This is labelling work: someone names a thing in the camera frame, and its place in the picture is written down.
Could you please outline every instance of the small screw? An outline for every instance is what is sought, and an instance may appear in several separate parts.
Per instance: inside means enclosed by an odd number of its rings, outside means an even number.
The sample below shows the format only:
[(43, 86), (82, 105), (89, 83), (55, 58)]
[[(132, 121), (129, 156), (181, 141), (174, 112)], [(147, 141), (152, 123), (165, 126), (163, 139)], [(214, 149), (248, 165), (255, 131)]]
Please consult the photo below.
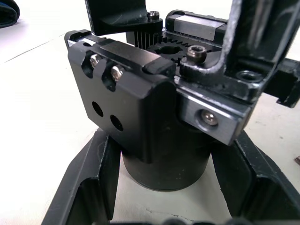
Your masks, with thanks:
[(192, 45), (187, 49), (187, 60), (196, 63), (203, 63), (206, 59), (206, 48), (200, 45)]
[(216, 116), (208, 110), (202, 110), (201, 117), (208, 125), (215, 126), (218, 124)]
[(158, 11), (150, 11), (147, 14), (148, 20), (158, 20), (159, 19), (159, 12)]
[(101, 56), (98, 54), (94, 54), (90, 57), (90, 63), (92, 65), (93, 68), (96, 67), (96, 65), (99, 63), (99, 61), (101, 60)]
[(114, 81), (118, 82), (124, 72), (125, 69), (122, 66), (120, 65), (113, 66), (111, 69), (111, 75)]

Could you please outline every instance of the white table surface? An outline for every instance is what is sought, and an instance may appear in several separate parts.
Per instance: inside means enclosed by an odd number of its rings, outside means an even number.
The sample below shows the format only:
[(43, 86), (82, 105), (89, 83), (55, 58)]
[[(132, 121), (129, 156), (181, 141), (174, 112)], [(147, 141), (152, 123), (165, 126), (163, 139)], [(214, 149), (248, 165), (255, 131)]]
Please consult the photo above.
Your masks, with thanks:
[[(68, 164), (97, 129), (86, 116), (62, 35), (89, 29), (84, 1), (61, 2), (17, 1), (20, 21), (0, 29), (1, 225), (40, 224)], [(178, 8), (228, 18), (226, 1), (185, 2), (153, 0), (147, 9), (162, 18)], [(124, 34), (112, 37), (125, 41)], [(298, 43), (296, 38), (289, 52), (296, 60)], [(275, 102), (263, 94), (246, 131), (300, 192), (300, 166), (293, 161), (300, 155), (300, 106), (291, 110)], [(121, 162), (113, 219), (159, 224), (172, 217), (188, 224), (230, 217), (212, 160), (195, 184), (169, 193), (139, 186)]]

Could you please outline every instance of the gear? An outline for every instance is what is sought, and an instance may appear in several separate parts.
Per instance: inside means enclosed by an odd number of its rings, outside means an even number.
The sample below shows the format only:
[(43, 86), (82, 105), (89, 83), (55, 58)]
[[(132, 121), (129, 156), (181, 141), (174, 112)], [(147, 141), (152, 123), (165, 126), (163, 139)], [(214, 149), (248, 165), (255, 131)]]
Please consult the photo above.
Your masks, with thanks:
[(147, 51), (172, 60), (178, 66), (180, 60), (186, 57), (189, 46), (190, 45), (188, 43), (183, 43), (182, 41), (172, 40), (165, 37), (162, 42), (148, 47)]

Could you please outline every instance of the cylindrical base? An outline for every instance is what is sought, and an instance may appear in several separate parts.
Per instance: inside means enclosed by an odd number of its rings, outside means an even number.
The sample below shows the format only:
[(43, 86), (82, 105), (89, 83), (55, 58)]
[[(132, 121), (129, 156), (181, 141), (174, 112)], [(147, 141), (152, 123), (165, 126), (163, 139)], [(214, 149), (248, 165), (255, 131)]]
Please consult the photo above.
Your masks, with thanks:
[(200, 148), (173, 152), (151, 164), (130, 155), (123, 155), (123, 160), (129, 174), (141, 185), (153, 190), (175, 191), (201, 177), (209, 156), (209, 148)]

